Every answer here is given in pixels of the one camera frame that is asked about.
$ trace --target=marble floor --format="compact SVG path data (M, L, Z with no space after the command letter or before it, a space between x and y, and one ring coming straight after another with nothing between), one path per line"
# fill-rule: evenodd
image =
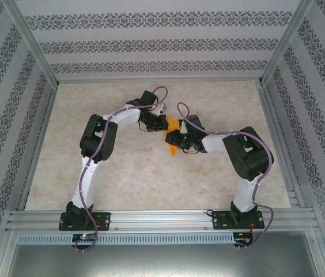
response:
M79 142L89 117L114 112L159 85L169 89L166 114L179 118L176 104L183 101L206 130L252 126L275 155L252 81L61 84L26 210L64 210L77 186ZM161 98L164 91L157 94ZM118 130L114 152L95 188L94 209L224 209L236 194L237 182L227 154L178 151L172 157L162 133L142 132L135 123ZM276 157L257 200L274 208L290 207Z

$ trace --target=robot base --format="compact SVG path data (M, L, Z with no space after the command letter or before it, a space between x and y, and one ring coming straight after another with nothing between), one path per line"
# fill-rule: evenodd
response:
M253 229L265 228L262 213L257 211L257 207L248 212L240 212L232 202L230 211L213 211L208 215L213 218L214 230L250 229L251 223Z
M98 231L108 231L110 226L109 212L91 212L92 217L97 223ZM66 212L63 212L60 217L59 223L60 231L94 231L89 216L83 208L78 208L73 205L73 202L69 202L66 206Z

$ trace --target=wall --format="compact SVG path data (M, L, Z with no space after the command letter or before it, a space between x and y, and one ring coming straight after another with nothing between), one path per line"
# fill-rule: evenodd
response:
M307 206L325 238L325 1L315 1L268 90Z
M299 0L17 1L60 81L260 77Z
M0 233L33 161L52 88L0 2Z

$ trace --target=orange object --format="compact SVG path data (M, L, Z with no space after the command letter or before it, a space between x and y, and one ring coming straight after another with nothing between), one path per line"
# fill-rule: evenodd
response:
M165 133L166 136L168 133L174 130L180 130L179 120L173 119L172 117L168 117L168 130L163 132ZM178 150L178 147L171 144L168 145L169 145L170 153L172 154L172 156L174 156L176 151Z

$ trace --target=enclosure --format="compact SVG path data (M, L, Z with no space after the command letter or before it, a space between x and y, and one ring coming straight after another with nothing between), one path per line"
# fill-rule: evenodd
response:
M96 182L108 230L76 253L83 232L59 221L89 117L162 85L166 115L185 102L206 130L257 131L274 164L256 200L274 221L237 251L249 230L207 215L231 209L229 156L172 156L165 134L134 123ZM325 1L1 0L0 276L34 272L325 276Z

